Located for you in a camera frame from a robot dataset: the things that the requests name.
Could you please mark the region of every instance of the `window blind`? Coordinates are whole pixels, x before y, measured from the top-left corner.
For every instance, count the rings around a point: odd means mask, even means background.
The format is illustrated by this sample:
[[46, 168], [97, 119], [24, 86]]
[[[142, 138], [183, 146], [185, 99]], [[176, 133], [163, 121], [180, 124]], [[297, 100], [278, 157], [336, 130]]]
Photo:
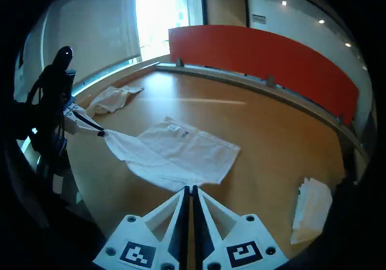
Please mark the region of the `window blind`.
[[63, 46], [74, 50], [74, 84], [140, 56], [135, 0], [56, 0], [43, 33], [44, 66]]

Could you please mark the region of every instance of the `bright window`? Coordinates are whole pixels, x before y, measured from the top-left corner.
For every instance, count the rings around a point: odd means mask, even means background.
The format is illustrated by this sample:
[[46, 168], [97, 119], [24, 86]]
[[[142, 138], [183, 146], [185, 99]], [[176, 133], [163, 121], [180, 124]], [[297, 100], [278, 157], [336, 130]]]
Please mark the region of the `bright window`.
[[189, 25], [187, 0], [136, 0], [142, 60], [170, 53], [168, 29]]

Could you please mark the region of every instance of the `crumpled cloth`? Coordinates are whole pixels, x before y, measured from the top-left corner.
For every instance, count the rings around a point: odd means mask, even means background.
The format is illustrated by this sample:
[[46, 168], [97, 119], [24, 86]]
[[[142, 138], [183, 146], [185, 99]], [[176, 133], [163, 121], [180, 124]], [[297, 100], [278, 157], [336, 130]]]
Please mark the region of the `crumpled cloth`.
[[86, 114], [92, 118], [96, 113], [104, 114], [107, 112], [114, 112], [117, 109], [124, 107], [126, 100], [130, 95], [137, 94], [142, 90], [143, 87], [123, 86], [121, 88], [115, 88], [110, 86], [94, 98], [86, 109]]
[[134, 174], [174, 192], [184, 186], [220, 184], [240, 151], [170, 117], [137, 137], [106, 130], [104, 139]]

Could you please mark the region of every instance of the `white towel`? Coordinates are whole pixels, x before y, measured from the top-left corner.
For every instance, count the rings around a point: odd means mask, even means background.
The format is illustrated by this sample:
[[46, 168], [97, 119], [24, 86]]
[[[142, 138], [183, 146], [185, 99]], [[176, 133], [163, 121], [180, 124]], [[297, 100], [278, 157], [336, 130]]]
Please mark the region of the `white towel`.
[[107, 112], [114, 112], [117, 109], [124, 107], [126, 99], [130, 95], [137, 94], [142, 90], [142, 87], [123, 86], [121, 88], [115, 88], [110, 86], [94, 98], [86, 109], [86, 114], [89, 117], [93, 117], [96, 113], [104, 114]]
[[332, 204], [329, 187], [313, 178], [305, 178], [299, 191], [291, 244], [306, 242], [319, 236]]
[[113, 154], [137, 176], [171, 191], [220, 184], [240, 147], [166, 117], [138, 137], [107, 130]]

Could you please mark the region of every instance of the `orange partition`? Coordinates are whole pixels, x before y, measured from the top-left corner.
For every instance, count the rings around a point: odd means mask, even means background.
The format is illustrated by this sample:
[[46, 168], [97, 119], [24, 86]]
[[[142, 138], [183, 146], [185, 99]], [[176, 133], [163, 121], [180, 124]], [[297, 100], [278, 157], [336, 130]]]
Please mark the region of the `orange partition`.
[[169, 30], [170, 58], [185, 64], [236, 71], [291, 89], [349, 125], [358, 88], [333, 62], [286, 37], [237, 26], [190, 26]]

